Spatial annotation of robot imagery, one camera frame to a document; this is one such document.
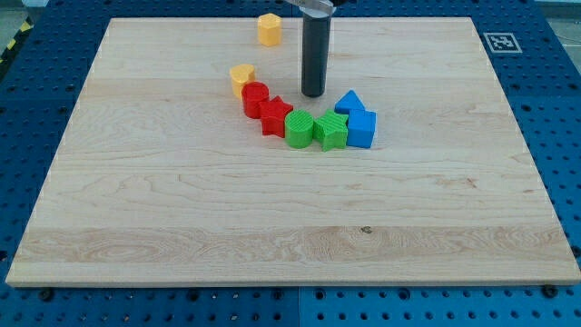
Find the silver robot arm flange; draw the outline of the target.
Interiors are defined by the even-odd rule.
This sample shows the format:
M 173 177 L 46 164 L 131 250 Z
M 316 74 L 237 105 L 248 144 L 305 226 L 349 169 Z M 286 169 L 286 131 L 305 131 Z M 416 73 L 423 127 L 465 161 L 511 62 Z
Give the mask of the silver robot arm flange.
M 335 12 L 335 6 L 330 0 L 285 0 L 291 5 L 297 6 L 303 13 L 315 16 L 331 16 Z

